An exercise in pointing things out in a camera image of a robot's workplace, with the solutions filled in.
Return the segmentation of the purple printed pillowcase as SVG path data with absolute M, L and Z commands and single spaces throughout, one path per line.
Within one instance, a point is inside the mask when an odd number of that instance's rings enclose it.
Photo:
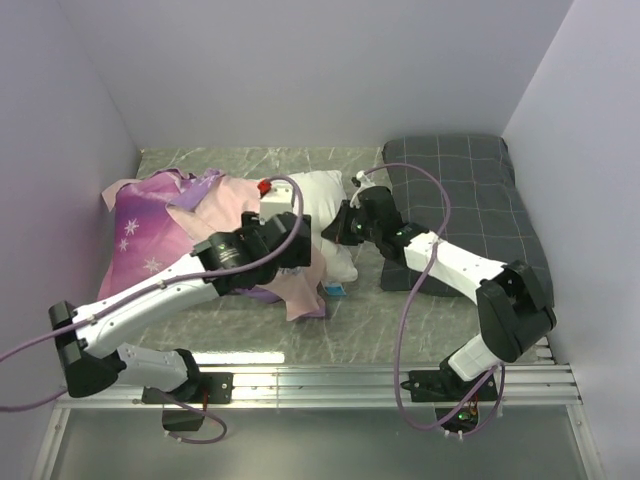
M 236 230 L 244 212 L 260 208 L 256 180 L 216 169 L 200 176 L 168 169 L 144 180 L 120 180 L 103 199 L 115 212 L 115 232 L 100 300 L 168 268 L 211 234 Z

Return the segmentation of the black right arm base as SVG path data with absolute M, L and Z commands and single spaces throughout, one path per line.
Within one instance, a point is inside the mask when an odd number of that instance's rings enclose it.
M 465 382 L 449 371 L 411 370 L 408 379 L 400 383 L 400 387 L 410 393 L 413 403 L 459 403 L 476 382 Z M 468 434 L 479 425 L 479 393 L 481 385 L 474 395 L 447 422 L 442 429 L 446 433 Z

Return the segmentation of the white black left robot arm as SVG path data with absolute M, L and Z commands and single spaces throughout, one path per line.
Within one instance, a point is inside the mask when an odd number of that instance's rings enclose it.
M 193 354 L 130 344 L 151 323 L 238 290 L 272 282 L 280 270 L 311 264 L 311 218 L 280 213 L 261 222 L 253 212 L 232 232 L 197 243 L 168 268 L 105 300 L 49 310 L 68 394 L 85 398 L 115 384 L 157 389 L 189 402 L 203 388 Z

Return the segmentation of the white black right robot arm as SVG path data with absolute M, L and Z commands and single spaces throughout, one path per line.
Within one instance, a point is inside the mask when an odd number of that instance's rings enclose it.
M 441 363 L 440 386 L 449 398 L 466 397 L 479 375 L 515 362 L 557 324 L 529 265 L 481 257 L 404 221 L 386 187 L 361 188 L 352 200 L 344 200 L 321 236 L 346 246 L 371 242 L 385 259 L 426 271 L 476 305 L 480 333 Z

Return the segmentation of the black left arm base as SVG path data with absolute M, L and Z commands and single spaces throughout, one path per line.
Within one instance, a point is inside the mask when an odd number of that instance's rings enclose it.
M 230 372 L 204 373 L 195 391 L 182 399 L 182 402 L 193 404 L 202 410 L 213 405 L 227 405 L 232 399 L 233 383 L 234 375 Z M 174 405 L 165 400 L 161 392 L 147 387 L 143 389 L 141 402 L 146 405 Z M 175 434 L 198 432 L 205 421 L 203 415 L 182 407 L 178 410 L 164 409 L 161 419 L 163 428 Z

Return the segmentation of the white pillow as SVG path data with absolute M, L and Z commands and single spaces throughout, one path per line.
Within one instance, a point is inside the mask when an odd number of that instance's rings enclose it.
M 321 236 L 336 218 L 346 193 L 339 170 L 311 171 L 290 174 L 299 186 L 304 201 L 304 213 L 311 216 L 312 242 L 326 263 L 326 280 L 335 283 L 354 282 L 358 271 L 350 251 Z

